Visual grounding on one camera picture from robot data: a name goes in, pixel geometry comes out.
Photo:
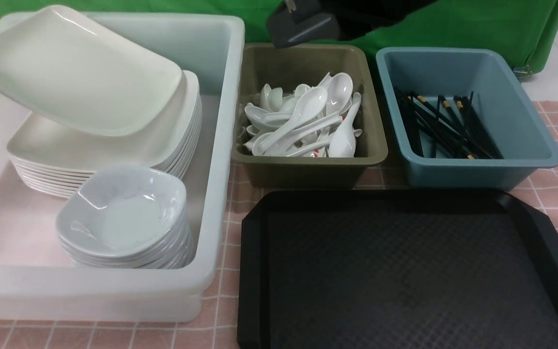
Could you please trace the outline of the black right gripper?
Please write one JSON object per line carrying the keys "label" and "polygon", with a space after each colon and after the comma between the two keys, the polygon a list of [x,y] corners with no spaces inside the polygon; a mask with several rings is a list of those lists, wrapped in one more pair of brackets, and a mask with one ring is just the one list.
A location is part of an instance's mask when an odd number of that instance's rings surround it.
{"label": "black right gripper", "polygon": [[350,41],[394,26],[434,0],[284,0],[268,16],[276,48],[334,40]]}

